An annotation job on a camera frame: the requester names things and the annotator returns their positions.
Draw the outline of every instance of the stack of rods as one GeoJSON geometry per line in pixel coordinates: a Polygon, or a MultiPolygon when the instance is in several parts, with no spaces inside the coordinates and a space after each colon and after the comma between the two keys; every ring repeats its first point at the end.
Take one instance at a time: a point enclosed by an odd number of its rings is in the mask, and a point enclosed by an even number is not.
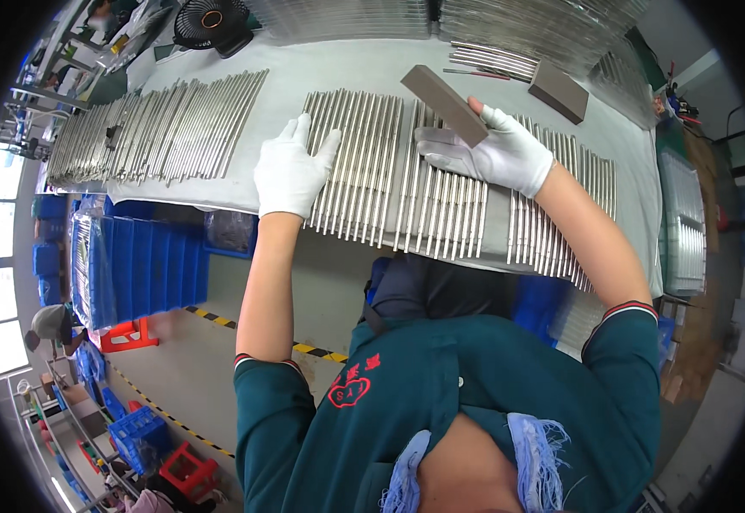
{"type": "MultiPolygon", "coordinates": [[[[90,280],[88,278],[88,262],[84,259],[87,258],[90,249],[90,231],[92,228],[93,218],[73,218],[73,230],[74,230],[74,243],[76,244],[76,251],[74,251],[73,261],[73,275],[71,279],[74,280],[76,290],[79,292],[79,298],[81,301],[85,301],[85,298],[90,298],[90,280]]],[[[82,309],[81,304],[76,304],[75,308],[78,311],[86,311],[89,313],[90,309],[82,309]]]]}
{"type": "Polygon", "coordinates": [[[524,82],[531,82],[535,75],[535,68],[540,62],[538,59],[520,53],[508,52],[502,48],[485,44],[452,41],[452,46],[455,50],[449,54],[450,62],[465,64],[482,71],[497,73],[524,82]]]}
{"type": "Polygon", "coordinates": [[[326,235],[381,247],[392,192],[395,156],[401,130],[403,99],[383,94],[339,89],[306,96],[304,111],[312,117],[310,155],[317,153],[334,128],[341,129],[341,145],[330,176],[316,197],[303,227],[326,235]]]}
{"type": "MultiPolygon", "coordinates": [[[[586,192],[612,219],[616,217],[616,168],[612,160],[600,159],[577,139],[547,128],[541,129],[526,116],[515,115],[524,128],[550,149],[558,162],[572,173],[586,192]]],[[[534,200],[512,191],[509,208],[507,263],[525,263],[543,276],[568,278],[583,292],[592,283],[575,258],[572,248],[546,212],[534,200]]]]}
{"type": "Polygon", "coordinates": [[[135,181],[224,177],[269,70],[211,84],[179,80],[143,96],[127,94],[71,117],[47,163],[47,180],[135,181]],[[109,136],[108,129],[119,132],[109,136]]]}
{"type": "Polygon", "coordinates": [[[486,200],[489,185],[485,181],[463,177],[456,173],[441,171],[430,166],[419,155],[414,139],[418,127],[443,127],[437,114],[427,108],[421,100],[412,107],[410,143],[401,183],[401,199],[398,204],[398,220],[395,225],[395,242],[392,250],[402,249],[419,254],[424,251],[433,259],[480,258],[486,219],[486,200]],[[423,193],[419,196],[419,183],[423,182],[423,193]],[[416,203],[421,201],[421,212],[416,223],[416,203]],[[415,245],[410,247],[412,229],[418,228],[415,245]],[[403,245],[400,245],[403,232],[403,245]],[[424,236],[427,245],[421,249],[424,236]]]}

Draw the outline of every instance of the yellow and black floor tape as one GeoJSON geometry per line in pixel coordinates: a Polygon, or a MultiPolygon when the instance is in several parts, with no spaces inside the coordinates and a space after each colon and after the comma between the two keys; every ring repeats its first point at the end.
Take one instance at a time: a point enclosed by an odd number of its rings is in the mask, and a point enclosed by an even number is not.
{"type": "MultiPolygon", "coordinates": [[[[212,321],[224,327],[235,329],[236,327],[239,326],[239,324],[236,323],[235,321],[231,321],[229,319],[223,318],[214,313],[208,312],[206,310],[202,310],[198,308],[197,306],[186,306],[184,307],[184,309],[187,312],[195,313],[198,317],[205,318],[208,321],[212,321]]],[[[322,349],[320,347],[313,347],[312,345],[299,344],[298,342],[293,342],[293,349],[300,353],[311,354],[313,356],[317,356],[318,358],[323,358],[324,360],[329,360],[331,362],[338,362],[339,364],[345,364],[347,360],[349,359],[349,357],[344,354],[334,353],[332,351],[327,351],[326,349],[322,349]]]]}
{"type": "MultiPolygon", "coordinates": [[[[202,310],[202,309],[198,308],[197,306],[188,306],[188,307],[185,307],[184,309],[187,312],[195,313],[198,317],[205,318],[208,321],[212,321],[212,322],[214,322],[216,324],[219,324],[221,326],[224,326],[224,327],[229,327],[231,329],[235,329],[239,325],[235,321],[231,321],[231,320],[226,319],[226,318],[223,318],[223,317],[221,317],[219,315],[215,315],[214,313],[207,312],[206,310],[202,310]]],[[[293,343],[293,349],[295,349],[296,351],[302,352],[304,354],[312,354],[313,356],[317,356],[319,358],[323,358],[324,360],[329,360],[329,361],[337,362],[339,364],[346,363],[347,359],[349,358],[348,356],[345,356],[343,354],[334,353],[333,351],[327,351],[326,349],[321,349],[320,347],[313,347],[311,345],[299,344],[297,342],[294,342],[293,343]]],[[[208,446],[212,447],[213,449],[216,449],[221,454],[227,455],[228,457],[231,457],[231,458],[235,458],[235,455],[232,452],[227,451],[226,449],[222,449],[221,447],[215,445],[213,442],[210,442],[209,440],[207,440],[206,438],[204,438],[202,435],[200,435],[200,434],[196,433],[195,431],[193,431],[193,429],[190,429],[186,425],[182,424],[177,418],[175,418],[174,416],[172,416],[169,413],[167,413],[166,411],[164,411],[161,406],[159,406],[155,402],[151,401],[149,397],[147,397],[146,395],[144,395],[144,393],[141,390],[139,390],[135,385],[133,385],[131,383],[131,381],[127,378],[127,376],[125,376],[124,374],[122,374],[121,371],[119,369],[117,369],[114,364],[111,364],[111,361],[110,360],[108,360],[107,358],[105,358],[105,362],[107,362],[107,364],[111,366],[111,369],[113,369],[124,380],[125,383],[127,383],[128,385],[130,385],[130,387],[134,391],[136,391],[136,393],[138,395],[141,395],[141,398],[144,399],[144,401],[146,401],[148,405],[151,405],[153,408],[156,409],[156,411],[158,411],[159,413],[161,413],[163,416],[167,417],[171,422],[173,422],[173,424],[179,426],[184,431],[190,433],[191,435],[193,435],[194,437],[196,437],[198,440],[201,440],[203,443],[205,443],[205,445],[208,445],[208,446]]]]}
{"type": "Polygon", "coordinates": [[[117,369],[114,364],[111,364],[111,361],[110,360],[108,360],[107,358],[105,358],[105,362],[107,362],[107,364],[111,366],[111,369],[113,369],[119,376],[121,376],[121,378],[124,380],[124,382],[127,383],[128,385],[130,385],[130,387],[133,390],[135,390],[138,395],[141,395],[141,398],[144,399],[144,401],[147,401],[147,404],[148,405],[151,405],[153,408],[155,408],[159,413],[162,414],[162,416],[167,417],[169,420],[171,420],[173,422],[173,424],[179,426],[184,431],[190,433],[191,435],[193,435],[197,439],[201,440],[206,445],[212,447],[213,449],[216,449],[221,454],[227,455],[228,457],[231,457],[231,458],[235,458],[235,455],[232,452],[227,451],[226,449],[222,449],[221,447],[215,445],[213,442],[210,442],[209,440],[207,440],[206,438],[204,438],[202,435],[200,435],[200,434],[196,433],[195,431],[193,431],[193,429],[190,429],[189,427],[187,427],[184,424],[182,424],[174,416],[172,416],[169,413],[167,413],[166,411],[162,410],[162,408],[159,407],[158,405],[156,405],[155,402],[150,401],[150,398],[149,397],[147,397],[146,395],[144,395],[143,393],[141,393],[141,390],[139,390],[135,385],[133,385],[130,382],[130,380],[124,374],[121,374],[121,371],[119,369],[117,369]]]}

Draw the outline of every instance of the hand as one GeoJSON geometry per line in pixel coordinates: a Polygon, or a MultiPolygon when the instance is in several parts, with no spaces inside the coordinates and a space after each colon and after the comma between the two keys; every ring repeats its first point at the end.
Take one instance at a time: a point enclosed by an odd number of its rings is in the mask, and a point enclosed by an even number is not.
{"type": "Polygon", "coordinates": [[[262,154],[253,172],[259,218],[270,212],[291,212],[303,219],[309,217],[341,141],[341,130],[332,130],[318,154],[310,157],[306,153],[310,123],[310,115],[304,113],[290,120],[280,136],[262,144],[262,154]]]}
{"type": "Polygon", "coordinates": [[[452,130],[416,128],[418,152],[433,166],[519,190],[533,198],[554,165],[552,152],[501,109],[471,96],[468,101],[490,127],[489,136],[469,148],[452,130]]]}

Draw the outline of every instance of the sharpening stone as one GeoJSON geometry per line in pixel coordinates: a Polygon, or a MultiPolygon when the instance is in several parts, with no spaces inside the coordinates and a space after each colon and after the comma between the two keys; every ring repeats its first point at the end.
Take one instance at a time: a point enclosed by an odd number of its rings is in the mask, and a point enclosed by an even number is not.
{"type": "Polygon", "coordinates": [[[474,148],[489,135],[486,124],[469,108],[463,98],[423,64],[413,67],[401,79],[401,84],[407,86],[435,111],[446,126],[455,130],[470,148],[474,148]]]}
{"type": "Polygon", "coordinates": [[[529,92],[575,125],[583,121],[586,115],[588,91],[551,62],[541,61],[537,65],[535,75],[531,77],[529,92]]]}

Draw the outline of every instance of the white tablecloth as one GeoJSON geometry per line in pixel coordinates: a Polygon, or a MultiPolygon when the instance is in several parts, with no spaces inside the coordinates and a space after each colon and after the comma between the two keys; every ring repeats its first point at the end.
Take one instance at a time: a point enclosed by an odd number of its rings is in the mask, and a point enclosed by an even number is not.
{"type": "MultiPolygon", "coordinates": [[[[217,180],[174,182],[170,187],[152,180],[141,186],[111,182],[108,193],[114,202],[150,200],[255,213],[258,201],[253,168],[262,141],[276,137],[287,120],[302,111],[307,93],[344,87],[403,97],[401,146],[405,148],[406,126],[414,96],[400,84],[400,80],[412,66],[425,64],[461,96],[471,94],[505,112],[525,114],[541,127],[574,135],[579,144],[584,144],[602,158],[614,159],[618,170],[617,223],[643,263],[651,293],[655,297],[661,295],[660,260],[656,252],[662,195],[653,133],[641,130],[593,96],[589,97],[585,120],[575,126],[530,95],[528,84],[521,81],[442,73],[444,67],[455,67],[449,63],[450,52],[449,44],[436,39],[365,39],[280,47],[275,46],[266,34],[258,34],[252,43],[226,60],[220,59],[215,50],[177,53],[157,63],[142,92],[171,86],[178,78],[211,82],[244,70],[270,69],[235,146],[226,176],[217,180]]],[[[401,180],[403,155],[397,162],[398,170],[393,179],[396,191],[401,180]]],[[[392,245],[394,240],[397,209],[396,192],[389,201],[385,244],[392,245]]],[[[490,187],[480,259],[464,260],[462,264],[514,272],[530,270],[524,265],[511,268],[506,265],[508,211],[509,191],[490,187]]]]}

